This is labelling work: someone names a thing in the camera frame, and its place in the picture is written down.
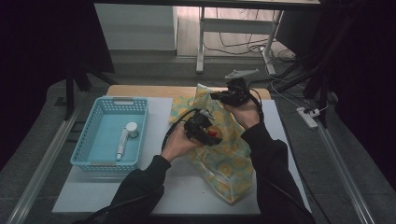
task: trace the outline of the basket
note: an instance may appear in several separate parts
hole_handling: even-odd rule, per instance
[[[148,110],[146,98],[99,97],[92,106],[70,162],[84,171],[132,171],[138,168]],[[122,129],[129,122],[137,124],[139,135],[128,138],[123,156],[117,161]]]

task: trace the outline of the sleeve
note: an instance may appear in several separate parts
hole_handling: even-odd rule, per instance
[[[257,203],[262,222],[315,223],[311,213],[305,209],[303,198],[289,171],[287,145],[280,140],[273,140],[265,123],[247,129],[241,137],[251,149],[250,158],[256,170]]]
[[[166,171],[171,167],[162,156],[153,157],[151,164],[144,171],[133,170],[121,182],[111,205],[127,203],[111,210],[104,223],[144,223],[163,196],[163,181]]]

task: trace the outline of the person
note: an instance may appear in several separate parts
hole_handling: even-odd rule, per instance
[[[311,213],[304,208],[303,198],[289,172],[288,147],[271,138],[265,123],[260,122],[257,106],[249,100],[238,107],[224,105],[224,108],[245,129],[241,138],[250,146],[250,158],[256,170],[261,223],[315,223]],[[188,139],[184,127],[178,125],[161,155],[154,156],[146,170],[133,170],[125,177],[111,205],[129,200],[135,202],[109,211],[104,223],[145,223],[163,196],[163,182],[171,162],[201,146],[201,143]]]

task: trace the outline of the floral pattern cloth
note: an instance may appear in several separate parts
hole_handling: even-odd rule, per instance
[[[243,128],[221,103],[210,98],[210,92],[206,86],[198,84],[195,97],[174,98],[169,121],[176,122],[192,108],[206,108],[212,114],[215,120],[210,121],[220,127],[222,141],[217,146],[195,148],[190,153],[190,160],[221,198],[235,203],[251,187],[253,166],[249,157],[250,148],[240,137]]]

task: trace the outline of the wooden floor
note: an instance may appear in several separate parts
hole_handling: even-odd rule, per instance
[[[177,7],[177,56],[197,56],[200,13],[201,9],[199,7]],[[205,8],[206,18],[271,21],[273,19],[273,14],[273,10],[215,7]],[[205,33],[204,44],[206,47],[209,49],[219,49],[230,53],[205,49],[204,55],[259,58],[261,57],[261,54],[258,52],[249,52],[248,47],[265,44],[267,37],[268,35]],[[275,42],[272,46],[273,52],[279,52],[282,49],[285,49],[285,47],[278,42]]]

